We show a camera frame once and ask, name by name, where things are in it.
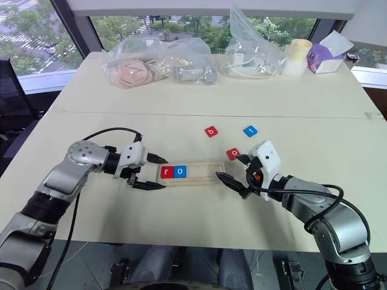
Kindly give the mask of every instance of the tissue box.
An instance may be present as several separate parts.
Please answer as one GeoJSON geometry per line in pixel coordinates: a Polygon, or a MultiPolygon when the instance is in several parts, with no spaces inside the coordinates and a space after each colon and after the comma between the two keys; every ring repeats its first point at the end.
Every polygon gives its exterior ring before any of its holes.
{"type": "Polygon", "coordinates": [[[328,48],[318,43],[312,45],[307,56],[308,66],[315,74],[334,73],[343,59],[342,55],[333,57],[328,48]]]}

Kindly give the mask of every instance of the plastic bag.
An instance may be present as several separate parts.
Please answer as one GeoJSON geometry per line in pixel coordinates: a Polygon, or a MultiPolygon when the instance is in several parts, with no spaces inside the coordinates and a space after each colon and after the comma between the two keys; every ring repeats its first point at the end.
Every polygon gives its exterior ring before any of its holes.
{"type": "Polygon", "coordinates": [[[214,83],[218,79],[209,46],[200,38],[184,38],[164,43],[164,75],[178,82],[214,83]]]}
{"type": "Polygon", "coordinates": [[[141,86],[164,77],[163,46],[156,36],[130,35],[102,56],[102,69],[121,88],[141,86]]]}
{"type": "Polygon", "coordinates": [[[267,79],[281,71],[285,59],[277,45],[265,40],[240,9],[230,9],[229,46],[220,60],[220,70],[229,77],[267,79]]]}

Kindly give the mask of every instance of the robotic arm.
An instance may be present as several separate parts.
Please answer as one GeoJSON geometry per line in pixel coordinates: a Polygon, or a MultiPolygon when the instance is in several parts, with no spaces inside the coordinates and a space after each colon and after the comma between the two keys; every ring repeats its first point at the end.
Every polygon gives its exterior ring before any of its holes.
{"type": "Polygon", "coordinates": [[[36,281],[50,254],[59,219],[91,172],[127,178],[136,189],[164,188],[155,182],[138,181],[136,174],[145,161],[167,163],[147,152],[139,134],[121,154],[114,147],[100,147],[87,140],[72,144],[65,159],[49,172],[23,210],[0,233],[0,289],[22,289],[36,281]]]}
{"type": "Polygon", "coordinates": [[[247,166],[249,186],[244,187],[223,172],[216,173],[219,179],[244,199],[255,193],[266,201],[274,199],[281,202],[286,210],[304,222],[305,229],[314,236],[325,259],[333,289],[384,289],[369,252],[368,224],[344,205],[332,207],[336,198],[327,187],[333,185],[323,186],[293,176],[282,176],[279,172],[281,160],[270,141],[262,142],[248,155],[239,155],[237,159],[247,166]],[[328,208],[328,213],[318,219],[313,218],[328,208]]]}

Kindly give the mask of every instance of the person's leg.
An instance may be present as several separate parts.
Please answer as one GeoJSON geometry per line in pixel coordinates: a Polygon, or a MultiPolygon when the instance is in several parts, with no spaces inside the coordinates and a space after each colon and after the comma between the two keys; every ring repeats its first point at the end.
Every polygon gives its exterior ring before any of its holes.
{"type": "Polygon", "coordinates": [[[224,249],[220,256],[218,284],[232,290],[253,290],[253,279],[243,250],[224,249]]]}
{"type": "Polygon", "coordinates": [[[177,250],[177,246],[153,246],[135,267],[129,282],[168,280],[177,250]]]}

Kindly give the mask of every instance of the street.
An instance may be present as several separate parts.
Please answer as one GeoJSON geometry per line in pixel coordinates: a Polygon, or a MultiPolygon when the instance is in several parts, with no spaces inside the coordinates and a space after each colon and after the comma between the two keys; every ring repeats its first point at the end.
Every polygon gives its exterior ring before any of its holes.
{"type": "MultiPolygon", "coordinates": [[[[24,11],[27,9],[33,9],[37,4],[38,0],[0,0],[0,7],[7,6],[11,7],[17,5],[19,11],[24,11]]],[[[26,51],[32,53],[36,57],[43,57],[45,59],[44,66],[39,70],[39,73],[48,73],[51,71],[58,71],[66,69],[65,64],[57,59],[57,56],[49,54],[44,50],[45,42],[39,40],[37,45],[32,45],[31,39],[25,35],[12,36],[7,33],[11,30],[2,25],[2,22],[5,20],[5,16],[0,14],[0,41],[10,41],[13,42],[17,48],[23,48],[26,51]]]]}

